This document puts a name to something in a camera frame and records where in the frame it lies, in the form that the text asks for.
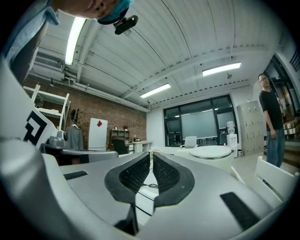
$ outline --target fluorescent light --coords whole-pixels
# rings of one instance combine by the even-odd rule
[[[190,113],[186,113],[186,114],[182,114],[182,116],[185,116],[185,115],[189,115]],[[179,115],[175,116],[175,118],[178,118]]]
[[[67,41],[67,50],[66,50],[66,64],[68,65],[72,65],[73,64],[73,57],[74,57],[74,52],[75,52],[75,48],[77,45],[77,40],[79,38],[81,29],[83,28],[83,25],[85,23],[84,18],[81,17],[76,17],[74,19],[71,31],[70,31],[70,35],[69,35],[69,39]]]
[[[236,69],[236,68],[240,68],[240,62],[228,64],[228,65],[224,65],[224,66],[220,66],[220,67],[215,67],[215,68],[212,68],[209,70],[204,70],[204,71],[202,71],[202,73],[203,73],[203,77],[205,77],[210,74],[224,72],[224,71],[228,71],[228,70]]]
[[[150,91],[150,92],[147,92],[147,93],[141,95],[141,98],[149,97],[149,96],[151,96],[151,95],[153,95],[153,94],[156,94],[156,93],[158,93],[158,92],[160,92],[160,91],[166,90],[166,89],[168,89],[168,88],[170,88],[170,87],[171,87],[170,84],[167,83],[167,84],[165,84],[165,85],[163,85],[163,86],[161,86],[161,87],[159,87],[159,88],[156,88],[156,89],[154,89],[154,90],[152,90],[152,91]]]
[[[202,113],[209,112],[209,111],[212,111],[212,109],[202,111]]]

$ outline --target air conditioner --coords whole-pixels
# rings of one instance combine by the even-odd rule
[[[43,77],[53,78],[54,80],[57,81],[61,81],[62,79],[65,78],[65,74],[62,73],[61,71],[56,71],[53,68],[41,64],[37,64],[36,62],[33,64],[33,67],[30,72]]]
[[[64,68],[64,64],[60,59],[48,56],[42,52],[37,53],[34,63],[59,72],[62,72]]]

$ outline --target white shelf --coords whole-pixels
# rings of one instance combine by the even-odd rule
[[[40,95],[45,101],[57,103],[60,105],[64,105],[66,98],[58,95],[54,95],[48,92],[38,91],[38,95]]]
[[[60,118],[61,117],[61,113],[59,112],[53,112],[51,110],[48,110],[48,109],[40,109],[40,108],[37,108],[37,110],[42,113],[44,116],[47,116],[47,117],[53,117],[53,118]]]
[[[71,101],[69,101],[68,97],[69,94],[67,94],[66,97],[61,97],[58,95],[54,95],[52,93],[39,91],[40,86],[37,84],[36,88],[29,88],[29,87],[23,87],[26,93],[31,97],[32,102],[35,102],[35,99],[43,99],[44,101],[55,103],[62,105],[61,113],[59,112],[53,112],[50,109],[40,109],[37,108],[37,110],[42,113],[46,117],[53,117],[60,119],[60,124],[58,126],[58,130],[65,130],[66,129],[66,122],[67,122],[67,116],[69,112],[69,108],[71,105]]]
[[[29,96],[32,96],[33,92],[34,92],[34,88],[29,88],[29,87],[23,87],[25,89],[25,91],[27,92],[27,94]],[[56,103],[56,104],[60,104],[60,105],[64,105],[66,98],[65,97],[61,97],[58,95],[54,95],[52,93],[48,93],[48,92],[43,92],[43,91],[38,91],[37,92],[37,98],[41,99],[43,98],[45,101],[47,102],[52,102],[52,103]]]

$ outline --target white refrigerator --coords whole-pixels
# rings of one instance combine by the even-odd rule
[[[90,119],[89,126],[89,150],[106,151],[107,120]]]

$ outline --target black label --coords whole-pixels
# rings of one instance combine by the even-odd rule
[[[39,129],[35,136],[32,135],[33,126],[29,123],[30,119],[33,119],[39,125]],[[32,111],[27,119],[27,124],[25,126],[25,128],[27,129],[27,133],[24,137],[24,141],[30,141],[32,144],[36,145],[46,126],[47,123],[44,120],[42,120],[35,112]]]

